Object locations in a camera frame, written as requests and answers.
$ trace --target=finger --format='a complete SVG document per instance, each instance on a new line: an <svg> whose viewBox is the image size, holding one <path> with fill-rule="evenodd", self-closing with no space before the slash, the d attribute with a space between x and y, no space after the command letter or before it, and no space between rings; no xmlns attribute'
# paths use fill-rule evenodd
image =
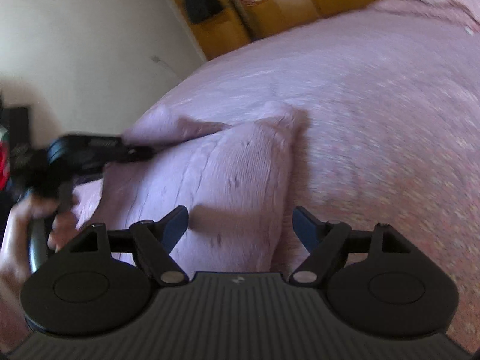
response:
<svg viewBox="0 0 480 360"><path fill-rule="evenodd" d="M2 255L13 259L27 256L28 224L33 219L46 218L57 210L59 203L30 195L10 211L1 248Z"/></svg>
<svg viewBox="0 0 480 360"><path fill-rule="evenodd" d="M80 198L76 193L74 193L73 196L71 197L71 202L74 206L77 206L80 204Z"/></svg>
<svg viewBox="0 0 480 360"><path fill-rule="evenodd" d="M62 249L70 240L77 236L77 224L78 218L73 212L69 211L57 215L50 233L49 247L55 249L55 251Z"/></svg>

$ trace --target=black lever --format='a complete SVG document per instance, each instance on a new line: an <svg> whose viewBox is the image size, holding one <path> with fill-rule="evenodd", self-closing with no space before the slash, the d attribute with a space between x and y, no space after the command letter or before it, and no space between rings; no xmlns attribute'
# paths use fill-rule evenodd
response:
<svg viewBox="0 0 480 360"><path fill-rule="evenodd" d="M455 284L392 226L354 231L346 223L320 222L300 207L293 225L307 249L317 247L292 274L291 284L318 288L338 316L374 335L446 332L458 305ZM368 257L344 267L350 253Z"/></svg>
<svg viewBox="0 0 480 360"><path fill-rule="evenodd" d="M178 206L158 222L149 221L147 225L153 236L160 241L165 252L170 254L187 231L188 219L187 208ZM109 240L113 253L133 253L135 250L134 238L130 230L110 230Z"/></svg>
<svg viewBox="0 0 480 360"><path fill-rule="evenodd" d="M67 212L72 207L74 183L73 181L65 181L58 188L58 200L60 205L57 212ZM51 232L51 223L53 218L36 219L28 225L28 256L30 259L30 269L36 272L40 266L45 263L53 254L49 249L47 241Z"/></svg>
<svg viewBox="0 0 480 360"><path fill-rule="evenodd" d="M141 221L130 226L136 251L136 263L151 275L161 287L178 286L188 282L188 276L162 247L152 233L153 221ZM180 239L185 230L177 232Z"/></svg>

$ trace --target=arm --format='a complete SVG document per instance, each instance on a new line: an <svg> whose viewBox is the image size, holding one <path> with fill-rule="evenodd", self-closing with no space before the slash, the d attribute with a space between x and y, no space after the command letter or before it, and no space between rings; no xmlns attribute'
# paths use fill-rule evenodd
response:
<svg viewBox="0 0 480 360"><path fill-rule="evenodd" d="M20 290L29 278L27 228L32 219L52 215L58 202L30 195L11 209L0 250L0 351L19 345L29 334L20 305ZM59 250L77 231L71 212L57 216L49 247Z"/></svg>

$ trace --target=pink bedspread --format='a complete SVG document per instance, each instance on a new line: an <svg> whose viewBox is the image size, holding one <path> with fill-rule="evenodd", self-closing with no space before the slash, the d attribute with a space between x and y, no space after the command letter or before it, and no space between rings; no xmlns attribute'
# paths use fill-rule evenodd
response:
<svg viewBox="0 0 480 360"><path fill-rule="evenodd" d="M305 257L303 205L354 228L391 223L456 281L449 331L480 345L480 36L438 20L363 11L220 57L162 100L232 123L269 100L305 109L272 270Z"/></svg>

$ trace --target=metal screw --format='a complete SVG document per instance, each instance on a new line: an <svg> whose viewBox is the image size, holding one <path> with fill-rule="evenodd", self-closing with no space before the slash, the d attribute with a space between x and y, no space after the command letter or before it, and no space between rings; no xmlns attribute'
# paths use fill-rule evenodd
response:
<svg viewBox="0 0 480 360"><path fill-rule="evenodd" d="M178 284L185 279L185 276L179 271L166 271L162 273L160 279L167 284Z"/></svg>
<svg viewBox="0 0 480 360"><path fill-rule="evenodd" d="M311 271L298 271L293 274L297 283L308 284L317 280L317 275Z"/></svg>

